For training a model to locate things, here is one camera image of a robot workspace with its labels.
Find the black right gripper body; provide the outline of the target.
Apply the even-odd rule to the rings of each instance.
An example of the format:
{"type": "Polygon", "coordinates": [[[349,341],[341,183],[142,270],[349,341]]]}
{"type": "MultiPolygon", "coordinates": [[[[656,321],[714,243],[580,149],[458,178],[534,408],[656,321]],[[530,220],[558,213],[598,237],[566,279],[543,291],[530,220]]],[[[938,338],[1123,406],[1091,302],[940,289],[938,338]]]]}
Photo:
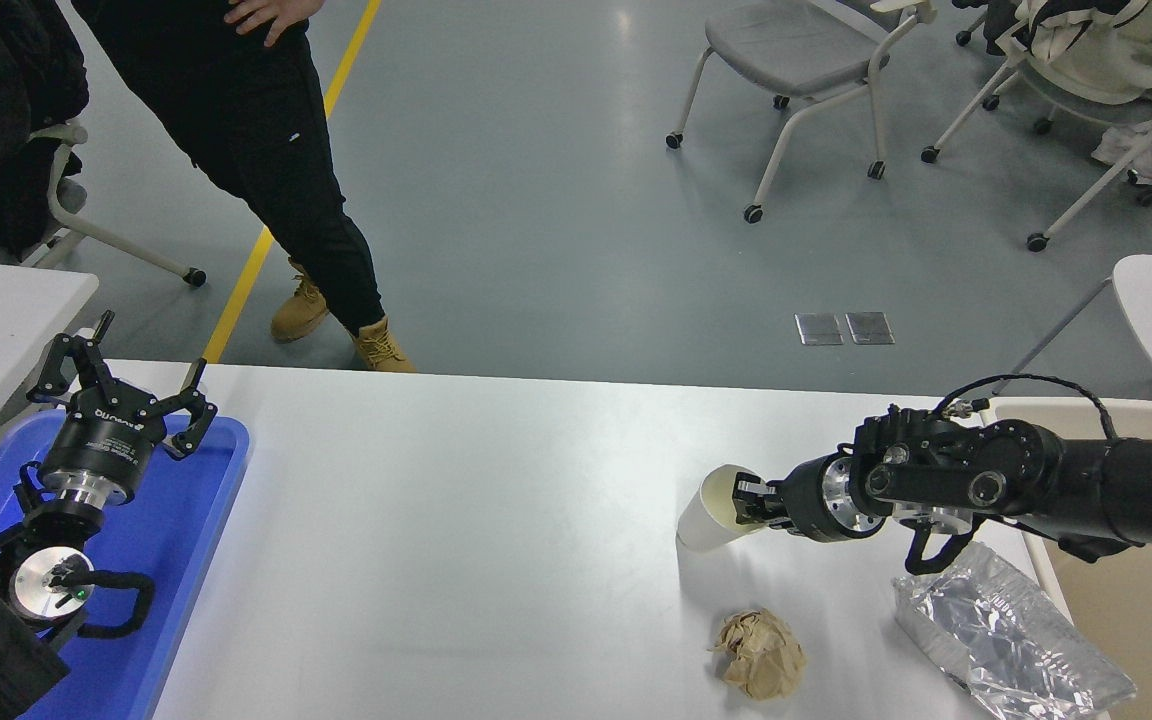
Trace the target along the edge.
{"type": "Polygon", "coordinates": [[[823,482],[826,471],[838,456],[823,456],[801,462],[774,486],[774,497],[781,510],[772,521],[774,529],[786,530],[791,536],[806,537],[812,541],[842,541],[841,525],[826,507],[823,482]]]}

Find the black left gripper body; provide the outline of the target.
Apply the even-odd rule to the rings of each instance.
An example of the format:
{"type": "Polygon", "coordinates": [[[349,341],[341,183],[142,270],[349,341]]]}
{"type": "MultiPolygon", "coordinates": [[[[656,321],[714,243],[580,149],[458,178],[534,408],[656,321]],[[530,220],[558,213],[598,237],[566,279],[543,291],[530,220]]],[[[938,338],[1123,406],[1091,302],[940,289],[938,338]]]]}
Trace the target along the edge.
{"type": "Polygon", "coordinates": [[[138,388],[116,388],[111,400],[99,388],[78,391],[38,468],[38,479],[58,492],[61,479],[88,471],[113,482],[122,493],[136,492],[156,445],[166,435],[160,416],[141,415],[156,402],[138,388]]]}

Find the person's left hand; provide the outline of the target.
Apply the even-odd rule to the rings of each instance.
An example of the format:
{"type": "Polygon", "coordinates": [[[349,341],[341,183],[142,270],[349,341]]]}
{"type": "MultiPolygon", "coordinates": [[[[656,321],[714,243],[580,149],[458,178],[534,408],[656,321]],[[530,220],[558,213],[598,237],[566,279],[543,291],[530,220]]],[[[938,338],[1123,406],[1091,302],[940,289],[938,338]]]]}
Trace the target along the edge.
{"type": "Polygon", "coordinates": [[[280,38],[298,24],[306,22],[323,8],[324,1],[291,0],[248,0],[229,1],[229,9],[223,15],[223,22],[238,35],[250,35],[257,29],[265,29],[262,40],[264,47],[273,47],[280,38]]]}

